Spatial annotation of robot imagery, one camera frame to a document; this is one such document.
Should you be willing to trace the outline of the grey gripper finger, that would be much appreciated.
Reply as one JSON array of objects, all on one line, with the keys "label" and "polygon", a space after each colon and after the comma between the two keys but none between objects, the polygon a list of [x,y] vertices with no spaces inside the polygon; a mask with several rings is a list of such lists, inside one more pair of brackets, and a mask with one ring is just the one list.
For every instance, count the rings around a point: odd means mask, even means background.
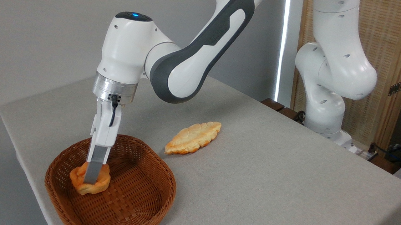
[{"label": "grey gripper finger", "polygon": [[111,147],[100,147],[91,143],[87,157],[87,169],[85,173],[84,183],[95,184],[99,178],[103,165],[107,162]]}]

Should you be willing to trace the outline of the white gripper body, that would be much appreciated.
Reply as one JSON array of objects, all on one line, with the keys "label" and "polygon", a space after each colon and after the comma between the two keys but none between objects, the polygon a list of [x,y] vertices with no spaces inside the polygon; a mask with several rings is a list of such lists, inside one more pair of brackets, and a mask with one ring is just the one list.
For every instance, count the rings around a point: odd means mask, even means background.
[{"label": "white gripper body", "polygon": [[111,102],[97,100],[97,111],[92,123],[91,135],[95,145],[112,147],[121,123],[122,108],[112,107]]}]

